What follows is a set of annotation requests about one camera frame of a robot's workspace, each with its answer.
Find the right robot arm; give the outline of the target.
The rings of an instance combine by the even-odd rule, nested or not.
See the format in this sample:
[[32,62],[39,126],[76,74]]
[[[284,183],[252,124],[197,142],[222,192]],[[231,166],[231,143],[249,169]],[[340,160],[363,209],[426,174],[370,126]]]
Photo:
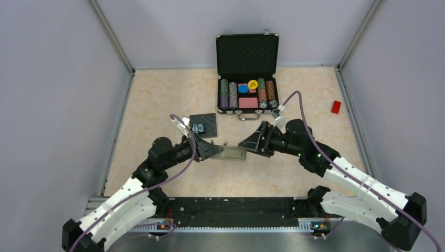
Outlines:
[[316,141],[312,129],[301,119],[287,122],[285,132],[262,121],[238,146],[268,158],[275,152],[298,157],[305,170],[354,194],[344,196],[317,186],[308,192],[308,210],[312,215],[327,213],[353,219],[380,233],[397,249],[412,250],[427,221],[426,199],[422,195],[400,192],[364,173],[338,151]]

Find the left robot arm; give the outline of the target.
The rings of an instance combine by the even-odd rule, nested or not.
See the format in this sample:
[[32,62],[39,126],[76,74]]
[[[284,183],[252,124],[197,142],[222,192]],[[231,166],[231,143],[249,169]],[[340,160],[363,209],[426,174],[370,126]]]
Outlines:
[[64,251],[107,251],[130,229],[150,217],[162,217],[168,211],[168,197],[161,186],[171,181],[166,173],[182,162],[191,165],[221,152],[220,145],[197,135],[183,136],[173,145],[159,137],[144,160],[124,185],[99,207],[79,220],[70,219],[62,227]]

